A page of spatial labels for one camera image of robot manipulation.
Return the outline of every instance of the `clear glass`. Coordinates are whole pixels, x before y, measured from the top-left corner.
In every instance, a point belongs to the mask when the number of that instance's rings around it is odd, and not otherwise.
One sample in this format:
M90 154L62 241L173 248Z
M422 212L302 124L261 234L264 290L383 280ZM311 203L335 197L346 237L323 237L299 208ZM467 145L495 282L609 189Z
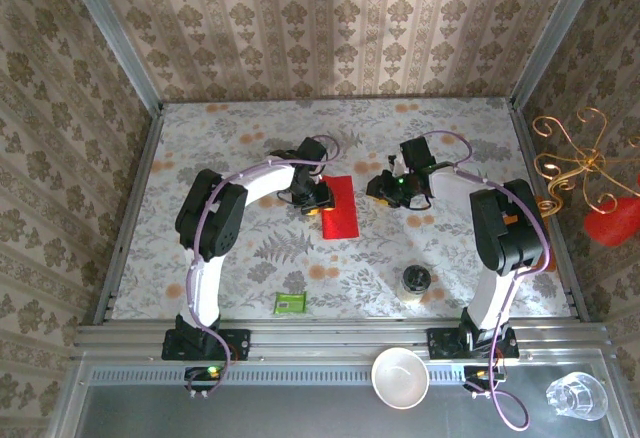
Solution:
M609 400L602 384L587 373L574 372L547 388L547 402L558 415L595 421L607 414Z

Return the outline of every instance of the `green package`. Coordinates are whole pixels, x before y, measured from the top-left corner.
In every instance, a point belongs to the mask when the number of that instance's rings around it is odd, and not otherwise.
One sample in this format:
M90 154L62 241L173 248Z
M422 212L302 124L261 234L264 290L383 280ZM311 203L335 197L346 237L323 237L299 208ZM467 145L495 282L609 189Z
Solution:
M304 313L306 309L306 291L297 295L290 293L276 293L276 306L273 310L276 315L281 313Z

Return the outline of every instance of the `wallpaper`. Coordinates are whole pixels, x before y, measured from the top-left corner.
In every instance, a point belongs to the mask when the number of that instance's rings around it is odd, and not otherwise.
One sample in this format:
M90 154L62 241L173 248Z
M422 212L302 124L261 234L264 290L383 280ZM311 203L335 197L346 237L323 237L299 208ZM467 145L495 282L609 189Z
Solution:
M110 0L163 101L506 96L557 0Z
M527 103L526 117L556 116L575 141L590 146L601 122L594 118L589 126L581 126L575 111L595 106L610 120L599 147L605 156L640 158L640 150L628 144L632 136L640 135L639 57L640 1L587 0ZM536 139L536 146L539 151L571 153L558 140ZM614 178L639 190L640 163L607 169ZM620 196L606 180L591 181L592 198L605 191ZM588 207L580 188L569 195L569 206L558 213L558 219L590 313L608 323L640 410L640 235L615 248L592 241L583 229Z
M0 436L41 436L149 116L80 0L0 0Z

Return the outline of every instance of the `red cloth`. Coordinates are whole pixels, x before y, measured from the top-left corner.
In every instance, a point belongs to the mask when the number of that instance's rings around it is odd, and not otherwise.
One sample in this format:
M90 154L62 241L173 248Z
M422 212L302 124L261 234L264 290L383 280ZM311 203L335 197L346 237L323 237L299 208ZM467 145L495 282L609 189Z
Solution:
M360 230L353 180L350 176L325 176L323 181L331 188L336 207L330 211L322 210L322 237L325 240L357 238Z

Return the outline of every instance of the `cable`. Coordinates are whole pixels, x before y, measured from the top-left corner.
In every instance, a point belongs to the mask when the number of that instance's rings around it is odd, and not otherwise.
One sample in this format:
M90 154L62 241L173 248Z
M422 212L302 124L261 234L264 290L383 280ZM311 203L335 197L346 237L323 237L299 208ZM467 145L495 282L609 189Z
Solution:
M465 156L463 159L456 161L453 165L457 166L460 163L464 163L465 161L469 160L471 158L471 154L473 153L473 148L471 148L471 143L469 143L469 141L467 141L467 139L458 134L458 133L454 133L453 131L449 131L449 130L434 130L434 131L428 131L426 133L423 133L420 136L429 136L429 135L434 135L434 134L439 134L439 135L451 135L451 136L455 136L458 140L460 140L464 146L467 147L467 156Z
M509 373L507 372L507 361L504 359L504 355L500 351L500 349L496 350L496 364L502 360L502 372L504 373L504 381L507 381L509 378Z
M327 152L325 151L322 158L326 158L326 157L327 157ZM322 165L322 167L318 171L316 171L315 173L309 173L309 176L312 177L312 178L314 178L316 176L320 176L326 167L327 167L327 165Z
M213 336L218 341L218 343L220 343L220 345L224 350L225 366L220 373L220 379L213 386L213 388L211 388L209 393L213 393L214 391L216 391L220 387L220 385L223 383L225 377L227 376L227 371L229 370L229 366L231 363L231 352L229 351L229 346L227 345L227 342L224 341L224 339L214 330L205 326L200 321L200 318L198 317L198 315L196 315L194 311L193 291L191 289L191 282L193 280L193 272L198 268L198 264L200 263L200 260L202 258L200 255L200 238L202 237L202 229L204 228L204 223L207 219L207 215L209 214L209 211L211 210L211 206L213 205L213 203L215 203L216 197L218 196L222 188L224 188L227 184L231 183L233 180L240 178L244 175L253 174L260 170L270 168L274 165L327 165L335 162L340 156L340 143L338 143L338 141L335 138L329 135L316 135L313 137L313 139L317 139L317 138L326 138L334 143L336 147L336 152L330 159L325 161L310 161L310 160L297 160L297 159L291 159L291 160L269 159L266 163L260 163L258 165L250 166L249 168L246 168L243 171L235 173L227 178L224 178L212 190L211 195L209 196L209 199L206 201L204 205L204 208L202 210L202 215L200 215L200 220L198 221L196 234L193 240L193 261L191 262L191 265L189 266L189 270L187 271L186 294L187 294L187 305L189 307L189 313L191 314L191 318L193 319L195 325L198 328L202 329L205 333Z
M282 196L280 196L280 193L282 193L282 191L276 191L276 196L280 201L284 201L286 204L291 206L296 206L296 204L293 201L287 200L286 198L282 198Z
M189 392L192 398L196 397L196 392L193 391L193 381L195 380L196 376L198 376L201 373L203 373L202 369L192 370L187 377L187 391Z
M238 360L240 359L240 355L238 354L238 350L236 350L235 346L233 346L231 343L227 343L227 345L229 345L229 349L233 351L234 359L233 359L232 365L235 365L236 363L238 363Z
M472 173L469 173L467 171L461 170L457 166L454 166L453 170L458 176L460 176L462 178L465 178L465 179L467 179L469 181L472 181L474 183L485 184L487 186L490 186L491 188L495 188L499 192L501 192L504 195L506 195L513 203L515 203L522 210L522 212L525 214L525 216L527 217L527 219L531 223L531 226L533 226L533 229L535 230L536 235L538 236L538 239L540 240L540 243L542 243L542 251L544 253L544 260L543 260L542 266L540 268L535 268L535 269L532 268L532 269L530 269L528 271L525 271L523 273L516 273L514 275L514 277L513 277L513 280L511 281L511 285L509 286L509 290L507 291L507 295L505 297L505 300L502 303L502 306L500 307L500 311L498 312L498 322L496 323L496 327L495 327L495 329L493 331L493 339L491 340L491 349L489 351L489 394L491 396L491 400L493 401L493 405L495 406L495 409L496 409L498 415L500 416L500 418L502 418L502 421L504 421L504 423L509 428L511 428L514 431L525 431L527 428L529 428L529 425L531 424L531 420L529 418L529 413L527 412L527 409L526 409L524 403L522 403L522 401L520 401L520 399L517 398L515 395L512 395L511 393L506 392L506 391L496 390L496 387L495 387L495 384L494 384L493 360L494 360L494 356L495 356L495 353L496 353L496 346L497 346L497 343L498 343L498 334L500 333L500 321L502 319L502 315L507 310L508 303L511 302L512 295L515 294L515 290L517 288L516 285L519 284L519 282L521 282L522 279L525 276L538 273L541 270L545 270L547 268L547 266L549 266L549 262L551 261L551 250L550 250L550 246L549 246L549 241L547 240L547 236L546 236L544 230L542 229L542 225L540 225L540 223L536 219L536 217L533 214L533 212L514 193L512 193L511 191L506 189L504 186L499 185L498 183L495 183L493 181L487 180L486 178L480 178L480 177L478 177L478 176L476 176L476 175L474 175ZM508 397L512 398L520 406L520 408L522 408L522 410L524 411L524 415L525 415L524 422L523 422L522 425L519 425L519 426L518 425L514 425L505 416L505 414L502 411L502 408L500 406L500 403L498 403L498 396L499 395L508 396Z

